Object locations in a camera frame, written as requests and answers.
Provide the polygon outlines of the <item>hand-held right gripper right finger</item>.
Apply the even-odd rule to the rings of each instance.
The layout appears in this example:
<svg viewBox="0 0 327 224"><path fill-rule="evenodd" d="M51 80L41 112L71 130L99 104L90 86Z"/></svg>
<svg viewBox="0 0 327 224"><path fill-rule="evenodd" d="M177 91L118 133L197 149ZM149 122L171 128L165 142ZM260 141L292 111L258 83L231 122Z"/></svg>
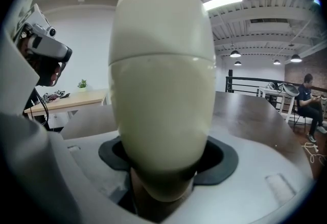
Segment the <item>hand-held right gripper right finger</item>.
<svg viewBox="0 0 327 224"><path fill-rule="evenodd" d="M165 223L280 223L307 195L307 176L274 149L223 136L239 158L222 183L196 186Z"/></svg>

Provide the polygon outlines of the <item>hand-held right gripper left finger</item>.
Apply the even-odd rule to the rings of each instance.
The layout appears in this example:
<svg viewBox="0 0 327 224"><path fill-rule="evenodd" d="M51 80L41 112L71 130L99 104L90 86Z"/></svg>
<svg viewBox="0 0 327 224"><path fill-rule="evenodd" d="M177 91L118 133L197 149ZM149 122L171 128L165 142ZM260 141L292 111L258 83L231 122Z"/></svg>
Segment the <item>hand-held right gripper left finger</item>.
<svg viewBox="0 0 327 224"><path fill-rule="evenodd" d="M49 135L60 173L79 210L80 223L137 223L138 217L118 205L129 190L129 174L115 171L99 157L108 137L65 140Z"/></svg>

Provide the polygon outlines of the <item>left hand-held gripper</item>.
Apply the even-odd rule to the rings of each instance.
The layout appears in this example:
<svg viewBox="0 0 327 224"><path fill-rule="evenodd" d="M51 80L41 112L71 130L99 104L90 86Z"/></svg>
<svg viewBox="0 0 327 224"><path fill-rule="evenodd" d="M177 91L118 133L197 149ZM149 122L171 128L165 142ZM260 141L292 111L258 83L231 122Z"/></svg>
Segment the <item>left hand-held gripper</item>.
<svg viewBox="0 0 327 224"><path fill-rule="evenodd" d="M68 62L72 50L55 40L56 29L51 26L37 4L34 4L16 26L13 42L19 51Z"/></svg>

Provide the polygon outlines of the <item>person's left hand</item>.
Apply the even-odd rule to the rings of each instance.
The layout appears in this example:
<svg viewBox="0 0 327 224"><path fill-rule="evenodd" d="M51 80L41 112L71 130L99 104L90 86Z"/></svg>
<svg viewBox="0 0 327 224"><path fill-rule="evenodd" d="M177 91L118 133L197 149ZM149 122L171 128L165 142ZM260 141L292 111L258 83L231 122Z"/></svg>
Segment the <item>person's left hand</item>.
<svg viewBox="0 0 327 224"><path fill-rule="evenodd" d="M39 76L37 86L52 86L56 82L61 69L57 59L31 52L25 54L25 59Z"/></svg>

